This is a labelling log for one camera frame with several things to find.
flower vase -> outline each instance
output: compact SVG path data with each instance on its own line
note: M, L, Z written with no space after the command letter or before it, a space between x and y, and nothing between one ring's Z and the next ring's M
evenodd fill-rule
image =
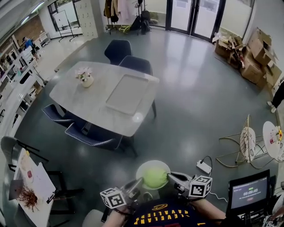
M94 82L94 78L90 75L87 81L82 82L82 86L87 88L91 86L93 82Z

ceiling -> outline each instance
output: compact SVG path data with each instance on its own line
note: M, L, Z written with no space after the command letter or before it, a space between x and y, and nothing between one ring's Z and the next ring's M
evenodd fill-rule
M0 0L0 40L4 41L43 0Z

ceiling light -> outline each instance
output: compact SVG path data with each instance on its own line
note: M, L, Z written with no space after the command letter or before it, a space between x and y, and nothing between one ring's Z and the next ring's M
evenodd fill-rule
M27 17L23 20L23 22L21 23L21 25L23 25L24 23L26 23L26 21L28 20L29 17L30 17L30 16L27 16Z
M43 4L44 2L42 3L39 3L37 7L35 7L35 9L31 12L31 13L34 13L35 11L37 11Z

glass door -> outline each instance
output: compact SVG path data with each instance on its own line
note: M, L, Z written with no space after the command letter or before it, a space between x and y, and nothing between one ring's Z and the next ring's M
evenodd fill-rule
M168 0L166 30L211 42L224 8L225 0Z

window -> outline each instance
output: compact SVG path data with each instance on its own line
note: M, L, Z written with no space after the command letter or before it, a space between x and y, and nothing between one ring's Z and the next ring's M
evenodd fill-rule
M66 17L68 19L71 28L80 27L77 12L74 6L74 2L76 1L77 0L57 0L48 6L48 11L56 31L63 31L66 29L70 29L69 25L63 27L57 26L55 15L63 11L65 11L66 13Z

